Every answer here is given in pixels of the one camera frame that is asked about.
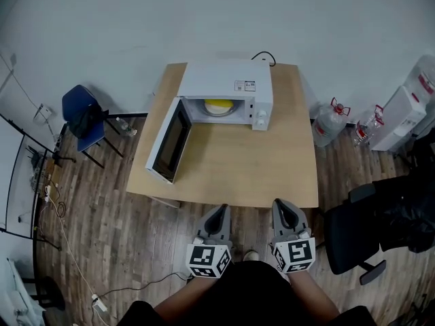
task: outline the chair backrest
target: chair backrest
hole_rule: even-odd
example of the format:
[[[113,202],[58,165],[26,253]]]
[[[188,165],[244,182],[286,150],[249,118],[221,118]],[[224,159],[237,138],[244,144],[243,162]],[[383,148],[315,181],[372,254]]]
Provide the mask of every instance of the chair backrest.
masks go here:
[[[362,264],[379,251],[371,200],[345,203],[325,212],[325,247],[334,274]]]
[[[63,119],[70,122],[74,115],[83,111],[91,104],[98,104],[97,100],[82,85],[77,85],[62,97]]]

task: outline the power cable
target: power cable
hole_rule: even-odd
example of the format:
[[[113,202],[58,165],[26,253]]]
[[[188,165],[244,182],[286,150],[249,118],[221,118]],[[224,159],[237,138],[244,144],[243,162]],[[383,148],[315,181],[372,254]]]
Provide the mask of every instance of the power cable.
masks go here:
[[[267,52],[267,51],[261,51],[261,52],[258,52],[255,56],[253,56],[253,57],[251,58],[251,60],[254,60],[255,58],[257,58],[257,57],[258,57],[259,55],[261,55],[262,53],[266,53],[266,54],[268,54],[269,56],[272,57],[272,59],[273,59],[273,64],[271,65],[271,67],[274,67],[274,66],[277,64],[277,61],[275,60],[275,57],[274,57],[270,52]]]
[[[48,193],[47,193],[47,197],[48,197],[49,201],[50,201],[51,203],[53,203],[53,205],[54,205],[54,210],[56,211],[56,215],[57,215],[57,218],[58,218],[59,223],[60,223],[60,229],[62,230],[63,236],[65,237],[65,241],[67,242],[67,247],[68,247],[69,254],[71,255],[71,257],[72,257],[72,259],[73,259],[75,265],[77,266],[77,269],[78,269],[78,271],[79,271],[79,273],[80,273],[80,276],[83,278],[84,282],[88,285],[88,288],[89,288],[89,291],[90,291],[91,295],[94,295],[94,291],[92,290],[92,287],[90,287],[88,281],[87,281],[86,278],[84,277],[84,275],[83,275],[83,273],[82,273],[82,270],[81,270],[80,267],[79,267],[79,264],[78,264],[77,261],[75,260],[75,257],[74,257],[74,255],[73,255],[73,251],[71,250],[71,247],[69,246],[69,241],[68,241],[67,235],[65,234],[65,230],[63,229],[63,223],[62,223],[61,217],[59,216],[59,212],[58,212],[57,206],[56,206],[56,204],[53,202],[53,199],[51,199],[50,195],[48,195]]]
[[[102,297],[105,297],[105,296],[108,295],[109,293],[117,292],[117,291],[124,291],[124,290],[141,291],[141,290],[146,289],[146,288],[147,288],[148,286],[150,286],[151,284],[160,283],[160,282],[162,282],[164,279],[166,279],[166,278],[168,278],[168,277],[170,277],[170,276],[172,276],[172,275],[176,275],[176,276],[178,276],[180,279],[182,279],[182,281],[186,281],[186,279],[182,278],[182,277],[181,277],[180,275],[178,275],[178,274],[182,274],[182,273],[181,273],[181,272],[170,273],[170,274],[166,275],[164,278],[161,278],[160,280],[151,281],[151,282],[149,282],[148,284],[146,284],[145,286],[140,287],[140,288],[138,288],[138,289],[136,289],[136,288],[134,288],[134,287],[124,287],[124,288],[122,288],[122,289],[113,289],[113,290],[110,290],[110,291],[104,293],[103,295],[99,295],[99,296],[98,296],[97,298],[95,298],[95,299],[92,301],[92,303],[91,303],[91,307],[92,307],[92,318],[91,318],[91,323],[92,323],[92,325],[94,325],[94,310],[97,312],[98,317],[99,317],[100,320],[104,323],[104,325],[107,325],[107,323],[106,323],[106,322],[101,318],[101,315],[100,315],[100,313],[98,312],[98,310],[97,310],[96,308],[94,308],[94,306],[95,306],[95,302],[97,302],[98,299],[101,299]]]

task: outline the microwave door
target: microwave door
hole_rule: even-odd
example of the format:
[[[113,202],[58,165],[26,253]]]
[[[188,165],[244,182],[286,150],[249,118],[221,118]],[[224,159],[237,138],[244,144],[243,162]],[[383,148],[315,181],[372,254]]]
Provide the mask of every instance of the microwave door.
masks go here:
[[[180,98],[175,98],[154,141],[146,169],[159,179],[173,183],[191,128],[186,107]]]

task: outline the plastic water bottle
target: plastic water bottle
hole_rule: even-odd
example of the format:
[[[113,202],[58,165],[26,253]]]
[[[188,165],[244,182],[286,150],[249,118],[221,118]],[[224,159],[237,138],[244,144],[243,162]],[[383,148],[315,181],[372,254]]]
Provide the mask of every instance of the plastic water bottle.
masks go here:
[[[352,131],[354,146],[364,145],[376,134],[376,131],[384,125],[382,120],[383,108],[379,105],[365,111]]]
[[[133,129],[133,128],[131,127],[131,125],[128,124],[127,122],[125,122],[122,118],[117,117],[117,118],[116,118],[116,121],[117,121],[117,123],[119,124],[119,126],[121,127],[121,129],[122,129],[123,131],[125,131],[125,134],[126,134],[128,137],[133,137],[133,136],[136,135],[136,133],[137,133],[137,129]]]
[[[332,98],[330,105],[321,107],[319,115],[311,127],[314,144],[323,147],[334,140],[346,127],[347,117],[350,112],[351,108],[337,104],[335,97]]]

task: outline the electrical cable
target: electrical cable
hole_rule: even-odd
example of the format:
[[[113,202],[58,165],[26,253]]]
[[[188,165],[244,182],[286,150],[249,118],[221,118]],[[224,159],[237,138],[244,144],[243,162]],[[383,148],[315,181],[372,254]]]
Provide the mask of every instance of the electrical cable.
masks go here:
[[[91,323],[92,323],[92,325],[94,325],[94,310],[97,312],[97,314],[98,314],[100,320],[101,320],[105,325],[107,325],[107,323],[106,323],[106,322],[101,318],[100,313],[98,312],[98,310],[97,310],[96,308],[94,308],[95,303],[97,302],[98,299],[101,299],[102,297],[105,297],[105,296],[108,295],[109,293],[117,292],[117,291],[124,291],[124,290],[141,291],[141,290],[146,289],[146,288],[147,288],[148,286],[150,286],[151,284],[160,283],[160,282],[162,282],[164,279],[166,279],[166,278],[168,278],[168,277],[170,277],[170,276],[172,276],[172,275],[176,275],[176,276],[178,276],[180,279],[182,279],[182,281],[186,281],[186,279],[182,278],[182,277],[181,277],[180,275],[178,275],[178,274],[183,274],[183,273],[181,273],[181,272],[170,273],[170,274],[166,275],[164,278],[162,278],[162,279],[160,279],[160,280],[151,281],[151,282],[149,282],[148,284],[145,284],[145,286],[140,287],[140,288],[138,288],[138,289],[136,289],[136,288],[134,288],[134,287],[124,287],[124,288],[122,288],[122,289],[113,289],[113,290],[110,290],[110,291],[104,293],[103,295],[99,295],[98,298],[96,298],[95,300],[93,300],[92,303],[91,303],[91,307],[92,307],[92,318],[91,318]]]
[[[59,202],[59,204],[57,206],[58,206],[58,209],[60,209],[61,207],[63,208],[62,215],[59,215],[59,217],[61,219],[63,219],[65,217],[65,213],[67,212],[67,205],[64,202]]]
[[[136,288],[134,288],[134,287],[123,287],[122,289],[113,289],[113,290],[110,290],[110,291],[104,293],[103,295],[99,295],[98,297],[99,297],[99,298],[102,298],[102,297],[105,297],[106,295],[108,295],[109,293],[117,292],[117,291],[124,291],[124,290],[141,291],[141,290],[143,290],[143,289],[146,289],[146,288],[147,288],[148,286],[150,286],[151,284],[160,283],[161,281],[163,281],[164,279],[170,277],[171,275],[176,275],[176,276],[178,276],[180,279],[182,279],[183,281],[186,281],[184,278],[182,278],[182,277],[181,277],[180,275],[178,275],[178,274],[183,274],[183,273],[181,273],[181,272],[170,273],[170,274],[166,275],[164,278],[161,278],[160,280],[156,280],[156,281],[151,281],[151,282],[149,282],[148,284],[146,284],[145,286],[140,287],[140,288],[138,288],[138,289],[136,289]]]
[[[67,247],[68,247],[69,254],[71,255],[71,257],[72,257],[72,259],[73,259],[75,265],[77,266],[77,269],[78,269],[78,271],[79,271],[79,273],[80,273],[80,276],[83,278],[84,282],[88,285],[88,288],[89,288],[89,291],[90,291],[91,295],[94,295],[94,291],[92,290],[92,288],[90,287],[88,281],[87,281],[86,278],[84,277],[84,275],[83,275],[83,273],[82,273],[82,270],[80,270],[79,264],[78,264],[77,261],[75,260],[75,257],[74,257],[74,255],[73,255],[73,251],[71,250],[71,247],[69,246],[69,241],[68,241],[67,235],[65,234],[65,230],[63,229],[63,223],[62,223],[61,217],[59,216],[59,212],[58,212],[58,210],[57,210],[57,206],[56,206],[56,204],[53,202],[53,199],[51,199],[51,197],[50,197],[50,195],[48,194],[48,192],[47,192],[47,197],[48,197],[49,201],[50,201],[51,203],[53,203],[53,205],[54,205],[54,210],[56,211],[56,215],[57,215],[57,218],[58,218],[59,223],[60,223],[60,229],[62,230],[63,236],[65,237],[65,241],[67,242]]]
[[[57,201],[59,200],[59,198],[60,198],[60,191],[59,191],[59,189],[57,188],[57,186],[56,186],[56,184],[53,182],[53,180],[51,180],[51,178],[49,178],[49,177],[47,177],[47,176],[44,176],[49,182],[51,182],[52,183],[52,185],[54,186],[54,188],[56,189],[56,191],[57,191],[57,198],[56,198],[56,200],[54,201],[55,203],[57,203]]]
[[[94,315],[94,310],[97,312],[97,315],[98,315],[98,317],[100,318],[101,322],[102,322],[104,325],[109,326],[109,325],[108,325],[108,324],[103,320],[103,318],[101,317],[100,313],[98,312],[98,309],[94,308],[94,306],[92,306],[92,317],[93,317],[93,315]]]
[[[271,65],[271,67],[274,67],[276,64],[277,64],[277,61],[275,60],[275,57],[270,53],[270,52],[267,52],[267,51],[261,51],[261,52],[258,52],[255,56],[253,56],[252,58],[251,58],[251,60],[254,60],[255,58],[257,58],[259,55],[261,55],[262,53],[266,53],[266,54],[268,54],[269,56],[271,56],[272,57],[272,59],[273,59],[273,64]]]
[[[48,205],[45,205],[42,208],[41,212],[39,213],[38,228],[39,228],[39,231],[41,232],[42,237],[44,237],[44,232],[42,231],[42,226],[41,226],[41,215],[44,212],[44,210],[46,210],[47,208],[48,208]]]

